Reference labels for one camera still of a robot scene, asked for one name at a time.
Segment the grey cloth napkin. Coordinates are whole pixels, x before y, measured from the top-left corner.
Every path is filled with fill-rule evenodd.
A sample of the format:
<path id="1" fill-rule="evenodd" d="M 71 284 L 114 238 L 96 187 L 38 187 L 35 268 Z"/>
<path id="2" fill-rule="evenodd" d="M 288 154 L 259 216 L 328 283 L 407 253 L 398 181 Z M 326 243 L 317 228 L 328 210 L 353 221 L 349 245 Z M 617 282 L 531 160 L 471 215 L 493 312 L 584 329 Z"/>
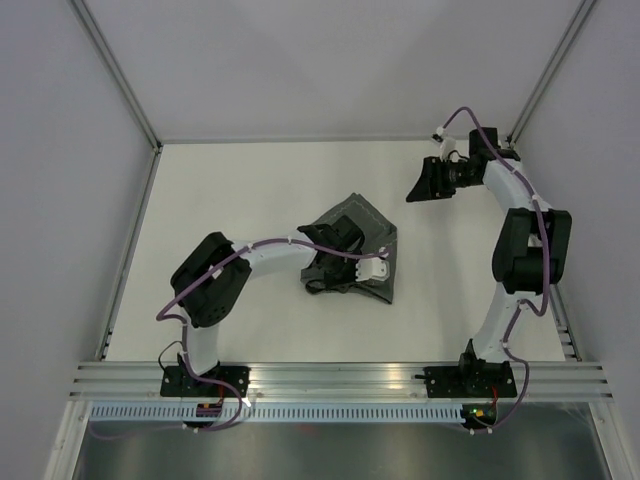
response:
<path id="1" fill-rule="evenodd" d="M 338 203 L 315 222 L 300 226 L 298 230 L 310 241 L 332 250 L 363 255 L 389 251 L 385 260 L 390 266 L 390 276 L 385 282 L 357 282 L 349 293 L 361 294 L 386 304 L 393 302 L 394 281 L 397 262 L 397 227 L 377 210 L 364 196 L 353 193 Z M 304 285 L 312 281 L 312 263 L 301 271 L 300 281 Z"/>

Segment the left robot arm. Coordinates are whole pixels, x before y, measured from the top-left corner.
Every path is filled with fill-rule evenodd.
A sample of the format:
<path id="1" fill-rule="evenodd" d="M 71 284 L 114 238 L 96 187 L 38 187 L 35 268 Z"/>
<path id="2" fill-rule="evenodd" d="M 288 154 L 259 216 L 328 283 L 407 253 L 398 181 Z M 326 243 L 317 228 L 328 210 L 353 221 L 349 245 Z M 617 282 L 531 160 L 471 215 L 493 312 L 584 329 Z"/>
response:
<path id="1" fill-rule="evenodd" d="M 158 316 L 183 323 L 184 385 L 198 396 L 216 389 L 219 327 L 249 281 L 310 267 L 320 270 L 321 279 L 338 270 L 352 280 L 364 241 L 363 231 L 344 219 L 255 241 L 207 235 L 172 275 L 174 299 Z"/>

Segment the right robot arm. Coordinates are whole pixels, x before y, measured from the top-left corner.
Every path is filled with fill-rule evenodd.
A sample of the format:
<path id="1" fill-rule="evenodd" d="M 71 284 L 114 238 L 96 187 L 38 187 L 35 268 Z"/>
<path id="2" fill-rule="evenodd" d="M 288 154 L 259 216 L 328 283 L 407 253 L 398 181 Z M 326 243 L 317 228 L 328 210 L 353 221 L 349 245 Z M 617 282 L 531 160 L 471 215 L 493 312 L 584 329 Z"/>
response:
<path id="1" fill-rule="evenodd" d="M 513 396 L 509 337 L 523 307 L 537 316 L 545 314 L 550 288 L 564 274 L 572 217 L 539 196 L 518 154 L 500 147 L 496 129 L 472 130 L 465 155 L 458 154 L 444 127 L 432 138 L 440 152 L 424 158 L 407 202 L 450 199 L 460 189 L 484 186 L 501 207 L 504 221 L 491 260 L 496 289 L 483 325 L 456 366 L 426 369 L 423 378 L 439 395 L 458 389 L 465 396 L 480 397 L 496 387 Z"/>

